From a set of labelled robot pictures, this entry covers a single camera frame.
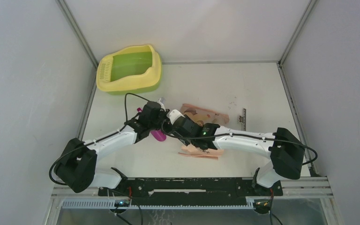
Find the pink cat litter bag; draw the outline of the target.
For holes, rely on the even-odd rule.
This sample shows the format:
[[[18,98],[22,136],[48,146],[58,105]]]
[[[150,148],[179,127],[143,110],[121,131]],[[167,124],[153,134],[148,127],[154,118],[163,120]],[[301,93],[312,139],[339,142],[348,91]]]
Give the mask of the pink cat litter bag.
[[[180,112],[183,115],[188,116],[193,122],[196,122],[199,126],[203,126],[206,123],[219,124],[221,126],[226,125],[229,122],[228,114],[219,113],[210,109],[201,108],[191,104],[183,104],[180,108]],[[191,144],[183,145],[181,147],[182,152],[178,154],[185,157],[194,158],[211,158],[218,160],[223,155],[224,150],[207,149],[202,150]]]

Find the yellow green litter box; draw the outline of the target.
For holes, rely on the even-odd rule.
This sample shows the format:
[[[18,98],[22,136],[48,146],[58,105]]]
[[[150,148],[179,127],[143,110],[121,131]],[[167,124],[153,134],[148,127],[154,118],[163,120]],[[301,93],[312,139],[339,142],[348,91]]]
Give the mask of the yellow green litter box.
[[[134,45],[104,56],[97,68],[96,85],[111,95],[156,90],[162,78],[162,61],[152,45]]]

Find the white bag sealing clip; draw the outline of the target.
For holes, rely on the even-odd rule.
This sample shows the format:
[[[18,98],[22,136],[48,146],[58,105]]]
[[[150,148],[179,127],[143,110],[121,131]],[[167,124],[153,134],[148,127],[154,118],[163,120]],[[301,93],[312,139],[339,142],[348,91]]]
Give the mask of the white bag sealing clip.
[[[238,117],[238,121],[241,124],[241,129],[243,131],[246,131],[246,122],[247,122],[246,115],[247,115],[247,111],[245,108],[243,108],[241,114]]]

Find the magenta plastic scoop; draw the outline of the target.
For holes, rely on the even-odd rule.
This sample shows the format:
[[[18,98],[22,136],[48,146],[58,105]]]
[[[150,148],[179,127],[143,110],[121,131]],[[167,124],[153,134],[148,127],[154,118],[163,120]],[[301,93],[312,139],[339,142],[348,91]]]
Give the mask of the magenta plastic scoop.
[[[142,112],[142,108],[137,108],[137,112],[140,114]],[[166,140],[166,135],[161,130],[151,130],[149,131],[149,134],[151,134],[159,142]]]

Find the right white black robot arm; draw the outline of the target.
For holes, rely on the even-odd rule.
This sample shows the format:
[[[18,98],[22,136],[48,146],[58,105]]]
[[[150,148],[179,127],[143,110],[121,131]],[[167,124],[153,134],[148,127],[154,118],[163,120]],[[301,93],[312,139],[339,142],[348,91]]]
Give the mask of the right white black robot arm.
[[[279,180],[298,180],[301,177],[305,146],[286,128],[274,133],[252,133],[234,130],[219,124],[203,126],[187,116],[169,118],[162,130],[171,137],[201,150],[239,150],[267,158],[268,163],[257,169],[252,189],[266,194]]]

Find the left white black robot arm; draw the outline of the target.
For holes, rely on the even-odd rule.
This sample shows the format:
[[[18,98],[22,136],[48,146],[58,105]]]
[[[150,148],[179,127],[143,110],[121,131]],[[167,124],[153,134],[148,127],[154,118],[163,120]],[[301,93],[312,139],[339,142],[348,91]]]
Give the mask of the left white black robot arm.
[[[68,186],[75,193],[98,187],[109,188],[116,195],[125,194],[128,183],[122,175],[114,169],[98,168],[98,161],[148,137],[152,130],[160,129],[168,113],[169,109],[164,108],[162,103],[149,101],[141,112],[114,132],[86,142],[71,139],[51,166],[50,179],[58,185]]]

